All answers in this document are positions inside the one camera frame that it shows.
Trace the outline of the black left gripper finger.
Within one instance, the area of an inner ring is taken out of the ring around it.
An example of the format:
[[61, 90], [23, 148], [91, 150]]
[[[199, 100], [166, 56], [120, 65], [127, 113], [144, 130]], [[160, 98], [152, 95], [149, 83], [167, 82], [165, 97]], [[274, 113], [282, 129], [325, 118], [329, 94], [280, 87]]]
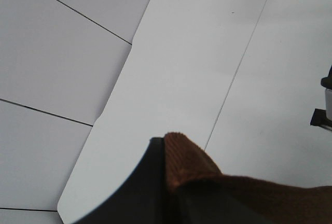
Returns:
[[125, 182], [76, 223], [181, 223], [166, 187], [164, 140], [154, 137]]

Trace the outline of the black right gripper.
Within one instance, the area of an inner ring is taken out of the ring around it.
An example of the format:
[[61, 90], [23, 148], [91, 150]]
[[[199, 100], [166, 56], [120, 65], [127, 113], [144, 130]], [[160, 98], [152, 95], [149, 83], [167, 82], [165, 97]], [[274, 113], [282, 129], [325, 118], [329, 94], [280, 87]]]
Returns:
[[324, 88], [325, 109], [314, 110], [310, 125], [331, 131], [331, 68], [320, 84]]

